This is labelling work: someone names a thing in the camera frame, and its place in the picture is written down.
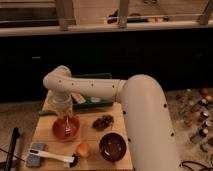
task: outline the red bowl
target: red bowl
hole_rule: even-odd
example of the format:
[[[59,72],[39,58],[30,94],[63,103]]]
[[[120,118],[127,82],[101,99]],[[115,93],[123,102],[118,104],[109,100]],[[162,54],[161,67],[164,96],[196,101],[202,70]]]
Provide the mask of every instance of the red bowl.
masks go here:
[[[66,122],[67,116],[64,118],[58,118],[56,121],[53,123],[52,126],[52,132],[54,136],[59,140],[59,141],[72,141],[74,138],[76,138],[79,127],[80,127],[80,122],[79,119],[76,115],[69,117],[69,125],[71,128],[70,134],[66,134],[65,129],[67,126]]]
[[[126,142],[119,134],[109,133],[101,138],[99,150],[104,159],[116,162],[124,157]]]

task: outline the cable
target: cable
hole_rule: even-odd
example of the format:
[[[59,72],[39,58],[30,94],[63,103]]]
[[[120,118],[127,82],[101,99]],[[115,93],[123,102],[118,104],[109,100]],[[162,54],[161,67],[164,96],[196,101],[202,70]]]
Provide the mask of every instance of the cable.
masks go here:
[[[10,154],[8,151],[6,151],[6,150],[4,150],[4,149],[2,149],[2,148],[0,148],[0,151],[4,152],[4,153],[6,153],[6,154]],[[22,162],[25,162],[24,159],[22,159],[22,158],[20,158],[20,157],[18,157],[18,156],[16,156],[16,155],[13,155],[13,157],[17,158],[18,160],[21,160]]]
[[[182,164],[183,167],[186,167],[187,169],[189,169],[190,171],[194,171],[191,167],[185,165],[185,164]]]
[[[210,163],[211,163],[211,165],[212,165],[212,167],[213,167],[213,153],[212,153],[211,156],[210,156]]]
[[[205,166],[204,164],[199,163],[199,162],[195,162],[195,161],[183,161],[183,162],[182,162],[182,164],[187,164],[187,163],[189,163],[189,164],[195,164],[195,165],[201,166],[201,167],[203,167],[203,168],[208,168],[208,167]]]
[[[203,168],[203,169],[200,169],[200,171],[213,171],[213,167]]]

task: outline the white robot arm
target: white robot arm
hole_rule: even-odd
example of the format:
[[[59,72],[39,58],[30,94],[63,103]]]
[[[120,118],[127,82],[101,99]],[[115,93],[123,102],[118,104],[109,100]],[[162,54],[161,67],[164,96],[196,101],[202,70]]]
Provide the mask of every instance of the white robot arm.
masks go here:
[[[121,103],[136,171],[182,170],[165,95],[153,78],[72,78],[67,67],[59,66],[43,82],[53,92],[55,105],[62,108],[70,105],[71,92]]]

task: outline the speckled floor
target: speckled floor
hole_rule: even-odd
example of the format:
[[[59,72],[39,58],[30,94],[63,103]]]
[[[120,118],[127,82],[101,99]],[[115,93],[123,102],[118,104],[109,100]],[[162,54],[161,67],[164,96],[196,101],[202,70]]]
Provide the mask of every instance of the speckled floor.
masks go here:
[[[176,95],[179,93],[183,93],[183,91],[165,92],[180,157],[182,160],[198,161],[211,166],[209,162],[210,153],[202,152],[199,144],[193,144],[189,141],[197,127],[186,127],[183,119],[178,116],[179,103],[176,100]],[[201,98],[197,90],[192,90],[192,94],[194,101]],[[213,89],[210,89],[210,94],[213,95]],[[18,127],[21,137],[17,141],[15,154],[22,158],[26,156],[39,119],[38,111],[41,110],[42,105],[42,101],[0,104],[0,148],[8,150],[13,128]],[[213,130],[210,129],[208,137],[212,136]],[[4,152],[0,151],[0,162],[5,161],[6,156]]]
[[[13,128],[17,127],[21,136],[14,154],[22,157],[27,153],[42,104],[40,101],[0,104],[0,148],[8,150]],[[6,156],[0,151],[0,162],[5,161]]]

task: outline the wooden table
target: wooden table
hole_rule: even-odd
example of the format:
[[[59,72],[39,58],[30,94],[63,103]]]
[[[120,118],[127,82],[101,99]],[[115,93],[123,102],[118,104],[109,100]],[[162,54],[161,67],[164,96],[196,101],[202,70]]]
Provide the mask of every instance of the wooden table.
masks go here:
[[[52,110],[49,103],[51,92],[45,100],[43,110]],[[70,142],[59,142],[52,134],[51,128],[57,116],[41,116],[32,139],[32,143],[41,142],[47,144],[46,150],[56,154],[71,155],[75,148],[81,142],[86,142],[91,146],[91,155],[88,158],[80,158],[78,164],[72,168],[64,168],[63,162],[54,159],[44,159],[42,166],[37,169],[24,167],[24,170],[44,170],[44,171],[62,171],[62,170],[133,170],[128,147],[126,129],[122,114],[121,105],[114,103],[112,107],[101,107],[93,109],[84,109],[74,111],[80,120],[80,131],[77,138]],[[92,128],[92,123],[101,118],[104,114],[110,114],[114,117],[113,127],[108,127],[104,131],[96,131]],[[125,156],[118,162],[112,163],[102,158],[99,153],[99,141],[101,137],[110,132],[120,134],[127,143]]]

